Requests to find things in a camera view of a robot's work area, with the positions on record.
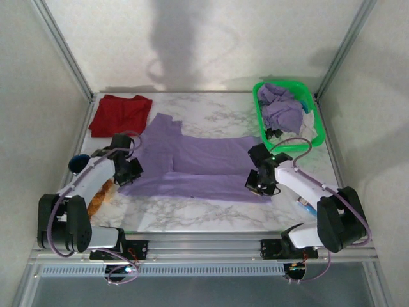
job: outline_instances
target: green laundry basket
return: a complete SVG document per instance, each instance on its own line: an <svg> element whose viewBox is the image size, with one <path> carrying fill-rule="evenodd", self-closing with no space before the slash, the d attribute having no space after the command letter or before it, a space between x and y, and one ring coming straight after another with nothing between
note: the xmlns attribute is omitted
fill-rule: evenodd
<svg viewBox="0 0 409 307"><path fill-rule="evenodd" d="M314 112L314 128L317 132L317 136L311 141L313 144L313 147L315 146L320 146L324 140L325 140L325 131L324 131L324 126L322 125L321 117L320 114L318 113L318 110L315 106L313 97L311 96L310 91L308 90L308 87L299 81L287 81L287 80L281 80L281 81L267 81L267 82L260 82L257 83L253 87L253 97L254 97L254 104L256 105L256 112L257 112L257 117L258 117L258 123L260 127L260 133L261 133L261 138L266 145L268 150L271 150L276 143L278 143L277 140L272 140L270 142L267 140L266 135L265 135L265 125L263 121L263 117L261 115L261 109L260 109L260 104L257 98L257 92L262 87L265 83L272 83L277 86L282 86L283 88L286 88L289 90L292 94L294 94L294 98L297 100L303 100L308 107L308 111L313 111ZM305 151L308 149L308 144L303 143L303 144L283 144L278 146L274 152L279 153L279 152L298 152L298 151Z"/></svg>

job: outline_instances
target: purple clothing in basket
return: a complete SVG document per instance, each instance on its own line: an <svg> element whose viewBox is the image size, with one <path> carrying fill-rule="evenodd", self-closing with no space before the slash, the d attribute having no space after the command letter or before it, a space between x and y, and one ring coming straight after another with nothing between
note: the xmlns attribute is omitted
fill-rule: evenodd
<svg viewBox="0 0 409 307"><path fill-rule="evenodd" d="M254 165L247 151L259 138L205 139L184 136L181 122L158 113L141 135L142 148L134 153L144 173L126 195L171 196L208 200L265 203L244 187Z"/></svg>
<svg viewBox="0 0 409 307"><path fill-rule="evenodd" d="M265 83L257 92L264 124L272 130L299 134L303 119L302 104L286 88Z"/></svg>

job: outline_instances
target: white wall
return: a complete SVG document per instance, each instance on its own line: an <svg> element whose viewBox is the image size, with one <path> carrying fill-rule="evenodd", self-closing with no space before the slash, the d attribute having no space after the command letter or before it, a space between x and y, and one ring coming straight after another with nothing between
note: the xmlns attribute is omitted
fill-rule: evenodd
<svg viewBox="0 0 409 307"><path fill-rule="evenodd" d="M362 0L46 0L93 91L316 90Z"/></svg>
<svg viewBox="0 0 409 307"><path fill-rule="evenodd" d="M36 237L38 199L61 181L86 100L29 1L0 4L0 306Z"/></svg>
<svg viewBox="0 0 409 307"><path fill-rule="evenodd" d="M379 1L322 103L397 306L409 306L409 2Z"/></svg>

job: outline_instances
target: red folded shirt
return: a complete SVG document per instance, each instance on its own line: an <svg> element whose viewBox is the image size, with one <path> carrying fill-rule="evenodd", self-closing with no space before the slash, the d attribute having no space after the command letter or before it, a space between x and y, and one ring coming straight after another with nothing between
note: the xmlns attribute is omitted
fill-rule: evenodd
<svg viewBox="0 0 409 307"><path fill-rule="evenodd" d="M89 125L93 138L108 138L115 133L145 130L152 100L136 95L134 98L120 98L105 95L95 117Z"/></svg>

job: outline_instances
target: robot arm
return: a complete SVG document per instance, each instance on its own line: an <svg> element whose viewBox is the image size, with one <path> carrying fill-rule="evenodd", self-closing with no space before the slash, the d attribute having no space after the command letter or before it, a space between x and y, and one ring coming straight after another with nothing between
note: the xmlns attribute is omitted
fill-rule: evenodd
<svg viewBox="0 0 409 307"><path fill-rule="evenodd" d="M337 191L338 196L346 200L364 219L364 212L358 194L351 187L338 189L318 185L318 181L309 180L295 168L292 158L279 153L273 156L264 144L259 144L249 150L257 171L252 170L246 182L246 187L260 195L274 195L277 184L283 184L305 200L317 211L317 222L298 224L282 232L282 248L287 254L308 247L324 246L329 251L337 253L346 246L366 235L364 225L357 219L337 195L329 192Z"/></svg>
<svg viewBox="0 0 409 307"><path fill-rule="evenodd" d="M117 151L96 163L115 148L130 148L133 140L124 134L115 134L111 145L96 151L73 180L56 194L44 194L38 206L38 245L48 248L47 225L58 198L65 195L52 223L52 240L60 250L83 252L86 249L119 247L125 239L123 230L111 227L93 227L87 207L101 186L110 178L121 186L139 178L143 169L137 159L127 160L129 154Z"/></svg>

